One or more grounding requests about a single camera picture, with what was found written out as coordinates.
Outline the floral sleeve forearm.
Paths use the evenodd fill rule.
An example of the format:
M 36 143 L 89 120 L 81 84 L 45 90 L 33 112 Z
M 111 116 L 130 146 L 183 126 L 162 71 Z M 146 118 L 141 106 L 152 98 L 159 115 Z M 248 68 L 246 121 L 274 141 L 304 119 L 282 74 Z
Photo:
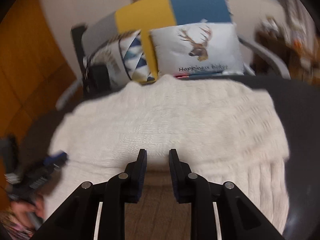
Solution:
M 35 232 L 24 226 L 11 209 L 1 212 L 1 223 L 12 239 L 30 239 Z

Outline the person's left hand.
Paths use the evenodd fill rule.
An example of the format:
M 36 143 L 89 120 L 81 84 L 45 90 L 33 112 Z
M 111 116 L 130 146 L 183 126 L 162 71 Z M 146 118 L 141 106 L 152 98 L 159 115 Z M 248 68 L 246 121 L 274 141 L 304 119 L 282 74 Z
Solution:
M 35 213 L 37 217 L 43 218 L 45 215 L 44 198 L 41 194 L 34 196 L 34 203 L 30 204 L 24 201 L 11 202 L 10 206 L 19 220 L 19 222 L 28 228 L 34 229 L 32 221 L 28 217 L 28 213 Z

